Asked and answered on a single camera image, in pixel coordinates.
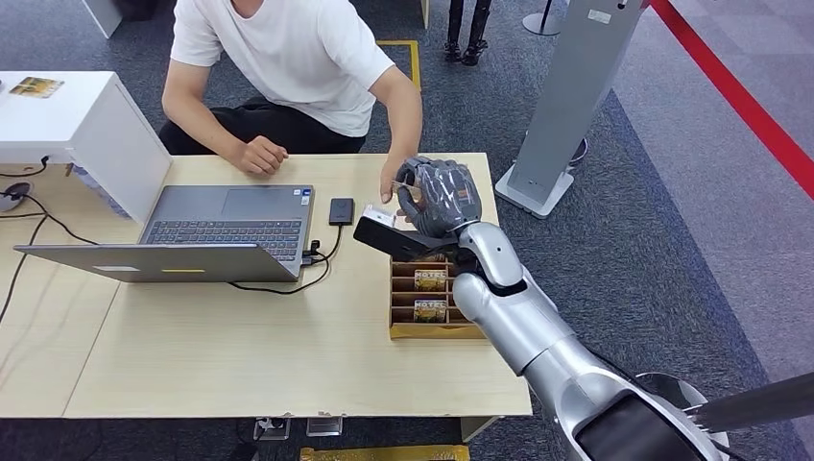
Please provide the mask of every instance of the man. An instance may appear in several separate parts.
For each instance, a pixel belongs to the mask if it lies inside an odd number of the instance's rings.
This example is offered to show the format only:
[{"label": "man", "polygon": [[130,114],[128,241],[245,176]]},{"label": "man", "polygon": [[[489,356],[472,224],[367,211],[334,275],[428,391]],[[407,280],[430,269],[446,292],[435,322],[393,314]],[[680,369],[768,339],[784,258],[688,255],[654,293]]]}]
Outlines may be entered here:
[{"label": "man", "polygon": [[[359,152],[375,99],[392,133],[382,202],[421,136],[421,98],[376,45],[347,0],[178,0],[160,133],[173,155],[217,154],[272,175],[288,154]],[[208,109],[210,67],[226,51],[262,93],[239,108]]]}]

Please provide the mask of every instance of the red floor line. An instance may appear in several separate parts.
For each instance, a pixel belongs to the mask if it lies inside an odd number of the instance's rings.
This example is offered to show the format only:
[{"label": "red floor line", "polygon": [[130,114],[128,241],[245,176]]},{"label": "red floor line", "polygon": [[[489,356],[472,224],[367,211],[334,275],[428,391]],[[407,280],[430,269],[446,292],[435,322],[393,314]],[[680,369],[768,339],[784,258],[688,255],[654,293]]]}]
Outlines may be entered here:
[{"label": "red floor line", "polygon": [[718,88],[724,99],[730,103],[730,106],[802,187],[802,190],[814,200],[814,160],[738,82],[669,0],[652,0],[651,5],[670,32],[689,53],[689,56]]}]

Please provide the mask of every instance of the cardboard organizer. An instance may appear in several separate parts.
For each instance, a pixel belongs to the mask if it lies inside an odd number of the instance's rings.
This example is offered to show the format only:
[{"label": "cardboard organizer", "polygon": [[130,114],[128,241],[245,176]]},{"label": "cardboard organizer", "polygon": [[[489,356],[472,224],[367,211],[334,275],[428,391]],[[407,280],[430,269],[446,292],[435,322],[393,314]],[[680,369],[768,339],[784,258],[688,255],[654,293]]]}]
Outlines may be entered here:
[{"label": "cardboard organizer", "polygon": [[[445,270],[444,291],[416,291],[416,270]],[[467,320],[452,299],[456,274],[449,262],[392,262],[390,265],[390,339],[483,339],[481,329]],[[443,323],[416,323],[413,309],[416,300],[446,301]]]}]

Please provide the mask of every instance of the silver laptop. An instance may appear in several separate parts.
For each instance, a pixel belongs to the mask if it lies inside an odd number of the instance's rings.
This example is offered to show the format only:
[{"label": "silver laptop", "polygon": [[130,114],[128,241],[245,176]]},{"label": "silver laptop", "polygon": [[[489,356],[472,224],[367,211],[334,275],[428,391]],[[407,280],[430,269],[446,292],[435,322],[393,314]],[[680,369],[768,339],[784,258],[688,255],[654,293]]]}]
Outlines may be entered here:
[{"label": "silver laptop", "polygon": [[122,281],[296,281],[310,185],[169,185],[138,245],[16,246]]}]

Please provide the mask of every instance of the man's hand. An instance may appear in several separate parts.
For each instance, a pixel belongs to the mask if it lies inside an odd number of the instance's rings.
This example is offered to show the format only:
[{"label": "man's hand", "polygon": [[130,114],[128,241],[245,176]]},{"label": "man's hand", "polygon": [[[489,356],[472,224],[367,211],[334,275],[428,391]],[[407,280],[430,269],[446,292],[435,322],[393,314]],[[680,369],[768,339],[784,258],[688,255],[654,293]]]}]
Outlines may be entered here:
[{"label": "man's hand", "polygon": [[288,152],[264,136],[258,136],[247,144],[238,147],[229,156],[229,162],[244,173],[272,175],[288,158]]},{"label": "man's hand", "polygon": [[400,156],[394,153],[387,155],[387,161],[384,162],[381,177],[379,178],[379,191],[381,192],[382,204],[388,203],[393,198],[393,180],[395,179],[395,174],[398,172],[398,168],[401,168],[401,164],[404,163],[404,160],[409,157],[411,156]]}]

